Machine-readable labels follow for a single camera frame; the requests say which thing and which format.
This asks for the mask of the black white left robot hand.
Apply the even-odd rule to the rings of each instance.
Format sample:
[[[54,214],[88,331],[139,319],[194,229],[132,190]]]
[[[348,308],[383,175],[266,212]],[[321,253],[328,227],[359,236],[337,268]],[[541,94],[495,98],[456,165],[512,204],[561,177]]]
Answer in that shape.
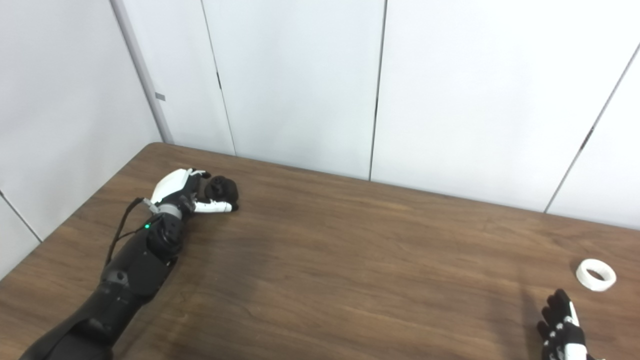
[[[193,214],[227,214],[239,209],[239,191],[231,178],[208,171],[179,168],[167,174],[145,199],[152,214],[185,219]]]

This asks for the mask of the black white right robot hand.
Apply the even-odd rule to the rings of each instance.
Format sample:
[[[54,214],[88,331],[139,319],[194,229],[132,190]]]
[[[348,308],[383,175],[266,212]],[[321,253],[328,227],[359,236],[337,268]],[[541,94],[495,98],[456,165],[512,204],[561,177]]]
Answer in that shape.
[[[542,360],[594,360],[586,347],[573,301],[564,289],[556,289],[541,310],[537,332],[542,340]]]

